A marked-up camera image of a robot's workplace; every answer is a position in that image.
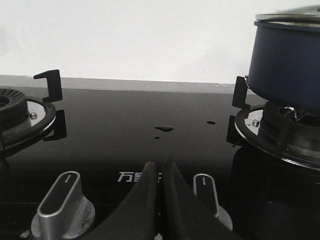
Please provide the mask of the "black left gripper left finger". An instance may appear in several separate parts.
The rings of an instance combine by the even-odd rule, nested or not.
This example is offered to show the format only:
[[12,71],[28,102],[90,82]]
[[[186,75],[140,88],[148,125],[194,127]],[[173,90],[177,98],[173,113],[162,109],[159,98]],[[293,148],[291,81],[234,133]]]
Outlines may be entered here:
[[163,161],[95,164],[82,171],[96,220],[84,240],[152,240]]

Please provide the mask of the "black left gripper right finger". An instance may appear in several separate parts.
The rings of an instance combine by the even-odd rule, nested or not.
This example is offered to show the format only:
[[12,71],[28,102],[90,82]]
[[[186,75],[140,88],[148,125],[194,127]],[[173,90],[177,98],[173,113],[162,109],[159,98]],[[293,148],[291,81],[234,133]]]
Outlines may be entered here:
[[[219,179],[218,175],[208,167],[200,169],[193,167],[187,173],[184,173],[184,170],[184,166],[177,164],[173,158],[169,158],[162,167],[163,238],[165,240],[240,240],[241,236],[234,232],[232,218],[233,230],[229,230],[194,195],[193,176],[195,174],[205,173],[212,176],[215,185]],[[216,190],[218,202],[223,207],[217,185]]]

